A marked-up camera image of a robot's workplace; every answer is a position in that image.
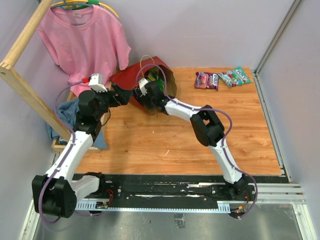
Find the purple candy packet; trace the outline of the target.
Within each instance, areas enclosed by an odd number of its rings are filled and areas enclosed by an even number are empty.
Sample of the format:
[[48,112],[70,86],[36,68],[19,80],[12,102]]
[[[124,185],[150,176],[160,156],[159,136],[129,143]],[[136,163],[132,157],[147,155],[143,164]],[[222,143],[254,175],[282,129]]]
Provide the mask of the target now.
[[219,75],[212,72],[196,72],[194,87],[196,89],[219,90]]

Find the yellow green hanger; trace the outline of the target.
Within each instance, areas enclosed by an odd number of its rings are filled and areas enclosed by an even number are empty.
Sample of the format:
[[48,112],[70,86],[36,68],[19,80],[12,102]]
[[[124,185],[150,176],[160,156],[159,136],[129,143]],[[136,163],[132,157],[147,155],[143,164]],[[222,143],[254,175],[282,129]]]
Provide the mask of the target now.
[[118,13],[110,6],[99,0],[62,0],[60,2],[53,3],[50,8],[61,8],[66,11],[81,10],[88,7],[99,6],[109,12],[111,12],[116,18],[119,18]]

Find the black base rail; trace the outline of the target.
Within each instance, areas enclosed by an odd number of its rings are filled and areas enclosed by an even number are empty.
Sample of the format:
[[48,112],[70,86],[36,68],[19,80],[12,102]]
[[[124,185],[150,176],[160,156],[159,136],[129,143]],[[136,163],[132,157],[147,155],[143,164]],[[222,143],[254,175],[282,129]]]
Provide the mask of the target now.
[[303,204],[302,189],[283,176],[259,176],[241,189],[222,177],[89,172],[71,180],[37,175],[31,182],[37,213],[58,218],[106,212],[225,213],[238,219],[258,204]]

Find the aluminium frame post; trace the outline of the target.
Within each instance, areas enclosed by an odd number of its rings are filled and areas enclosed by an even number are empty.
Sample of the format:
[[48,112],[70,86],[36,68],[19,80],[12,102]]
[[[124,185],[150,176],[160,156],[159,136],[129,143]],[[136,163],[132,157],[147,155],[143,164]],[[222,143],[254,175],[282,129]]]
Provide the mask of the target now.
[[280,23],[277,31],[275,32],[271,42],[269,43],[267,49],[265,50],[261,60],[259,61],[257,67],[254,70],[254,75],[257,76],[264,66],[266,65],[267,61],[269,60],[270,56],[272,55],[273,51],[275,50],[276,46],[280,42],[282,36],[284,35],[286,29],[292,22],[294,16],[298,12],[299,8],[303,4],[304,0],[294,0],[290,5],[287,13],[285,14],[282,22]]

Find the blue cloth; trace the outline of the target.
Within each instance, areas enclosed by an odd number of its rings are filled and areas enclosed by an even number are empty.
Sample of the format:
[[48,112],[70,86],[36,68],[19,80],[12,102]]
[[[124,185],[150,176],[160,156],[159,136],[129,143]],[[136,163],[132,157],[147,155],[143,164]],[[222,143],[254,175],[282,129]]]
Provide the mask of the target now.
[[[73,127],[76,123],[76,115],[79,111],[78,102],[79,99],[74,98],[72,100],[61,103],[57,108],[59,118],[71,127]],[[63,146],[67,144],[67,142],[63,138],[61,138],[61,136],[49,124],[47,124],[47,132],[51,140],[58,139],[58,143]],[[100,130],[92,146],[103,150],[108,149],[102,130]]]

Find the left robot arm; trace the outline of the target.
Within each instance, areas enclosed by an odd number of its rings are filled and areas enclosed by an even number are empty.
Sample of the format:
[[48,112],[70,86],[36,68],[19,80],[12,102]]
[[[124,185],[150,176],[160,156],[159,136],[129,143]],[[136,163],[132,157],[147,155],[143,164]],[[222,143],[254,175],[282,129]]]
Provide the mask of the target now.
[[101,198],[107,193],[106,177],[100,172],[88,172],[80,180],[72,180],[83,156],[99,135],[102,116],[110,108],[130,101],[130,89],[122,89],[115,83],[112,88],[85,90],[79,95],[79,110],[68,144],[51,168],[32,180],[34,209],[45,223],[49,222],[46,215],[69,218],[77,203],[88,195]]

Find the red paper bag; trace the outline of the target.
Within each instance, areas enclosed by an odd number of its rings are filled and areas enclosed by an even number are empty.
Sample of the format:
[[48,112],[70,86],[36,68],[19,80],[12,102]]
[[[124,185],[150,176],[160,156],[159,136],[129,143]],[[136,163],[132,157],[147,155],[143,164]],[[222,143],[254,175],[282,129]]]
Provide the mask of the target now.
[[153,115],[163,113],[174,116],[177,104],[177,85],[173,71],[159,58],[151,57],[133,64],[110,77],[113,84],[131,90],[129,102]]

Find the green candy packet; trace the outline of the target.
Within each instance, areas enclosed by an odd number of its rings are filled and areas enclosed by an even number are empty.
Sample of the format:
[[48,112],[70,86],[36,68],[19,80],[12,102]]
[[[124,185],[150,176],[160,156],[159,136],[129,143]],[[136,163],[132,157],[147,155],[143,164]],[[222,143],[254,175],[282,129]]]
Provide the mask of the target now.
[[160,89],[164,89],[165,82],[156,72],[148,72],[146,77],[153,82],[156,82]]

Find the wooden clothes rack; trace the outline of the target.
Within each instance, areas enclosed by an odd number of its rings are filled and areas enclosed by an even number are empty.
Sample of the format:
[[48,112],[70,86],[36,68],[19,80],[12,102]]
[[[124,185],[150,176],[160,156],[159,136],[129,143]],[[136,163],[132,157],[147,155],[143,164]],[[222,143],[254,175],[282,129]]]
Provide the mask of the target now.
[[[36,0],[0,2],[0,59],[3,61],[36,11]],[[53,106],[69,76],[54,63],[39,35],[34,32],[11,69],[33,91],[36,103],[54,116]],[[51,154],[51,141],[42,116],[11,86],[0,81],[0,152],[4,155]]]

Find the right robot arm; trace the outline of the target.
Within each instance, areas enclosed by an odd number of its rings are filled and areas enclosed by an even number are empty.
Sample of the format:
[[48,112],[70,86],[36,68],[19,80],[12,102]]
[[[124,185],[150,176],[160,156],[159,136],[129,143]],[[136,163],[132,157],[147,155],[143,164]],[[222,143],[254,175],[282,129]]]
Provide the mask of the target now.
[[189,122],[198,142],[210,149],[223,172],[227,196],[240,199],[248,185],[226,143],[225,127],[209,105],[198,107],[167,96],[157,83],[141,79],[133,87],[133,97],[148,110],[156,110]]

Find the pink t-shirt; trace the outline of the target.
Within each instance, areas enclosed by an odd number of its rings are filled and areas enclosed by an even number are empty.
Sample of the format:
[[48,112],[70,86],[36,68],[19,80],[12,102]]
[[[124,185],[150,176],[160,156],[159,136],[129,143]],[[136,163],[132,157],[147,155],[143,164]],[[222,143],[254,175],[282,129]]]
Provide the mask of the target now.
[[124,27],[98,5],[77,10],[49,8],[37,33],[54,63],[69,75],[70,90],[76,96],[90,89],[79,83],[83,78],[102,74],[106,86],[116,69],[129,65],[131,47]]

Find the teal candy packet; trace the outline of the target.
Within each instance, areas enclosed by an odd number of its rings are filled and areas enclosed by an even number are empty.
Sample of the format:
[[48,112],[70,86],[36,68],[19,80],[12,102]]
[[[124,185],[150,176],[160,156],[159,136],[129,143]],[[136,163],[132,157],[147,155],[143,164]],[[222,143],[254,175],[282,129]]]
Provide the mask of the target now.
[[244,72],[242,67],[236,67],[232,70],[226,70],[218,73],[218,76],[222,79],[228,88],[249,84],[252,81]]

